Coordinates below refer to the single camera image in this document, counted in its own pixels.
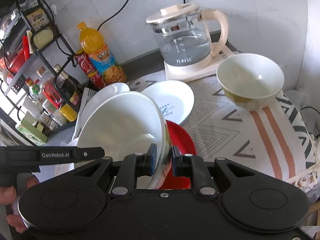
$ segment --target orange stripe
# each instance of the orange stripe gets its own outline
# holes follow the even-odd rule
[[[263,111],[266,113],[268,120],[271,124],[271,127],[273,129],[273,132],[275,133],[278,142],[280,144],[280,147],[283,151],[284,158],[287,161],[288,168],[289,168],[289,178],[294,177],[296,175],[295,167],[294,167],[294,160],[292,157],[292,153],[287,145],[287,142],[285,141],[283,134],[277,124],[276,119],[274,118],[270,108],[267,106],[263,108]]]
[[[278,157],[276,155],[275,149],[272,146],[272,143],[271,143],[271,140],[268,136],[268,133],[263,126],[262,120],[257,112],[250,112],[250,114],[252,115],[252,117],[256,123],[258,131],[260,133],[260,137],[261,137],[263,144],[267,150],[269,159],[271,161],[271,166],[272,166],[273,172],[275,174],[275,178],[282,179],[282,171],[281,171]]]

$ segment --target tablecloth fringe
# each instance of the tablecloth fringe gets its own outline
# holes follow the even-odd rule
[[[320,173],[320,159],[319,159],[320,138],[318,139],[318,145],[316,147],[314,136],[310,135],[310,137],[311,137],[312,150],[314,152],[316,163],[311,167],[309,167],[307,170],[304,170],[303,172],[298,174],[297,176],[291,177],[286,180],[286,182],[293,184],[296,187],[299,187],[306,192],[310,191],[317,184],[318,182],[317,178]]]

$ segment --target white bowl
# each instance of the white bowl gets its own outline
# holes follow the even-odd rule
[[[249,111],[267,106],[284,84],[284,74],[277,63],[252,53],[225,59],[217,69],[217,79],[225,95]]]
[[[130,91],[125,83],[114,83],[106,86],[96,93],[89,102],[85,105],[80,116],[80,127],[83,128],[85,122],[89,119],[90,115],[106,100],[114,95]]]
[[[177,80],[155,83],[142,93],[156,102],[166,120],[176,124],[181,124],[188,117],[195,103],[192,89]]]
[[[146,153],[150,144],[155,143],[155,175],[138,178],[139,188],[154,188],[168,162],[169,140],[166,122],[156,103],[140,92],[131,91],[109,98],[93,112],[77,146],[100,146],[105,156],[121,161],[129,154]]]

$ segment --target kettle handle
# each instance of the kettle handle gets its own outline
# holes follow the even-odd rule
[[[222,11],[217,9],[202,10],[201,18],[204,20],[204,28],[210,41],[211,41],[210,32],[209,32],[209,28],[207,26],[206,21],[217,20],[220,24],[221,35],[220,35],[219,41],[217,44],[215,44],[215,46],[213,46],[213,44],[211,43],[211,54],[212,56],[215,56],[223,49],[224,45],[227,43],[228,35],[229,35],[228,18]]]

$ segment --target yellow-bottomed bowl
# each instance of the yellow-bottomed bowl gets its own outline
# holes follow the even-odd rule
[[[217,79],[227,98],[248,111],[268,106],[284,84],[284,74],[271,59],[252,53],[225,59]]]

